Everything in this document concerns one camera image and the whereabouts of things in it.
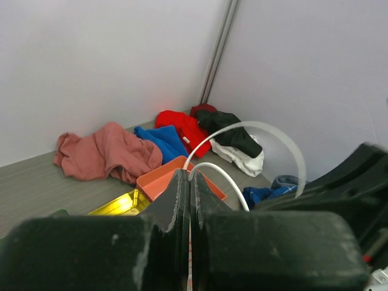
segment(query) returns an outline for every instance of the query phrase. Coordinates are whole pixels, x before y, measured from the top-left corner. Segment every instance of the black plastic part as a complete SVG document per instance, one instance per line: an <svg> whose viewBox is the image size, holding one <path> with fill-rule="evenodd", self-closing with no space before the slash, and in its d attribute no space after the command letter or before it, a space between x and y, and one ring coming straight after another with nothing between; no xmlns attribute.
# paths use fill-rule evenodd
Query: black plastic part
<svg viewBox="0 0 388 291"><path fill-rule="evenodd" d="M207 290L201 284L207 268L207 240L204 234L204 220L209 213L233 213L208 187L203 175L196 172L190 183L190 215L192 226L192 278L193 290Z"/></svg>
<svg viewBox="0 0 388 291"><path fill-rule="evenodd" d="M330 211L341 215L360 244L383 219L388 205L388 155L357 179L331 190L303 193L298 199L271 199L255 207L263 210Z"/></svg>
<svg viewBox="0 0 388 291"><path fill-rule="evenodd" d="M186 290L189 210L178 170L141 215L27 221L5 243L0 290Z"/></svg>
<svg viewBox="0 0 388 291"><path fill-rule="evenodd" d="M325 212L206 215L200 290L361 291L368 272L352 231Z"/></svg>
<svg viewBox="0 0 388 291"><path fill-rule="evenodd" d="M169 186L141 216L152 216L161 229L159 256L159 290L185 290L189 275L190 186L189 174L176 170ZM173 284L166 286L170 278Z"/></svg>
<svg viewBox="0 0 388 291"><path fill-rule="evenodd" d="M357 179L374 166L387 153L368 143L363 143L341 164L322 177L308 183L304 193L334 189Z"/></svg>
<svg viewBox="0 0 388 291"><path fill-rule="evenodd" d="M24 222L0 257L0 290L152 290L149 218L74 216Z"/></svg>

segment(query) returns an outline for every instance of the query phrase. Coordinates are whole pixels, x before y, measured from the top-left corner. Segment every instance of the white cable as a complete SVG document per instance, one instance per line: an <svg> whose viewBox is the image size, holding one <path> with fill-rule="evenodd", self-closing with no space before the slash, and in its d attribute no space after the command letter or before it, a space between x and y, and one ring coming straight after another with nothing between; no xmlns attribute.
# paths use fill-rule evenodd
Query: white cable
<svg viewBox="0 0 388 291"><path fill-rule="evenodd" d="M258 129L263 129L263 130L275 135L290 150L291 154L295 158L296 166L298 168L299 184L298 184L298 189L296 190L295 198L302 195L304 187L306 186L306 176L307 175L306 175L306 163L304 162L304 158L303 158L301 151L299 150L298 146L294 143L294 141L288 135L286 135L284 132L282 132L280 129L278 129L272 125L266 124L264 122L260 122L260 121L237 122L237 123L234 123L232 125L228 125L227 127L224 127L223 129L220 129L220 130L216 131L215 133L212 133L206 139L201 141L198 144L198 146L191 152L191 154L187 158L186 162L184 163L183 169L187 170L187 167L189 166L189 162L193 158L193 155L205 142L207 142L211 138L214 138L216 135L219 135L220 133L226 132L230 129L236 129L238 127L244 127L244 126L251 126L251 127L256 127ZM231 177L224 170L222 170L222 171L227 175L227 176L224 175L224 177L229 181L229 179L231 179ZM236 183L233 180L232 180L232 182L229 181L229 183L231 183L232 187L235 189L234 185L236 185ZM241 194L241 191L239 189L238 189L238 191L235 189L235 191L236 191L236 194L238 195L238 198L241 201L241 204L242 205L244 205L244 203L246 204L245 199Z"/></svg>
<svg viewBox="0 0 388 291"><path fill-rule="evenodd" d="M190 172L190 175L189 175L189 181L191 181L193 179L193 176L194 176L194 173L195 171L197 171L197 169L201 168L201 167L204 167L204 166L207 166L207 167L210 167L210 168L213 168L217 171L219 171L220 174L222 174L222 176L225 177L225 179L230 183L230 185L232 185L234 191L237 193L238 195L238 198L242 204L242 207L244 208L245 211L249 211L249 208L248 208L248 204L246 203L245 199L244 199L244 196L243 194L241 193L240 189L238 188L238 186L236 185L236 183L233 181L233 179L227 174L227 172L225 172L222 168L218 167L217 165L214 165L212 164L211 162L202 162L196 166L194 166L194 168L191 170Z"/></svg>

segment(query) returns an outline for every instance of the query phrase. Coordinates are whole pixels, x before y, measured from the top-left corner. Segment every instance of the blue cloth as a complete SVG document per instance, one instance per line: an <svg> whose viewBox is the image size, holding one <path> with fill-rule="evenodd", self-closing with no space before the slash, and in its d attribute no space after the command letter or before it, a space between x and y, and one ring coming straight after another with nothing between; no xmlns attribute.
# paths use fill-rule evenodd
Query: blue cloth
<svg viewBox="0 0 388 291"><path fill-rule="evenodd" d="M273 199L286 193L295 191L297 187L298 186L290 186L281 187L278 189L246 187L244 188L244 191L242 191L242 195L244 196L249 209L253 209L254 206L260 201L265 199Z"/></svg>
<svg viewBox="0 0 388 291"><path fill-rule="evenodd" d="M173 125L147 130L137 126L133 129L133 133L138 138L151 141L159 147L163 155L162 164L178 156L189 156Z"/></svg>

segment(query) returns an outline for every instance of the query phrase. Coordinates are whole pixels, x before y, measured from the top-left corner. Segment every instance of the black cloth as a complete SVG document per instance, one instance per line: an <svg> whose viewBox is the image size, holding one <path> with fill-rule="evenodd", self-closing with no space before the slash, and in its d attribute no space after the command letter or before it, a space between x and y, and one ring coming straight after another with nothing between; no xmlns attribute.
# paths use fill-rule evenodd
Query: black cloth
<svg viewBox="0 0 388 291"><path fill-rule="evenodd" d="M206 110L198 110L196 112L198 125L207 130L209 134L215 133L217 130L223 129L228 125L240 122L233 113L221 111L209 112ZM255 142L247 133L244 127L231 129L221 133L215 137L216 142L226 147L235 147L251 158L256 158L263 148Z"/></svg>

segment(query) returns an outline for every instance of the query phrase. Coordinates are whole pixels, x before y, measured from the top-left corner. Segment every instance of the white cloth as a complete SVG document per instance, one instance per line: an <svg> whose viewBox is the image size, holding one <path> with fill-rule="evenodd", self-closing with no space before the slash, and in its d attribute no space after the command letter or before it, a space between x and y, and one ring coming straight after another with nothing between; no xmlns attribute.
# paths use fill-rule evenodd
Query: white cloth
<svg viewBox="0 0 388 291"><path fill-rule="evenodd" d="M251 135L251 137L255 142L258 142L254 135ZM220 145L214 138L210 140L210 144L212 145L213 152L228 162L234 162L245 174L256 177L262 172L264 163L263 150L256 158L251 158L249 155L234 147L224 147L223 145Z"/></svg>

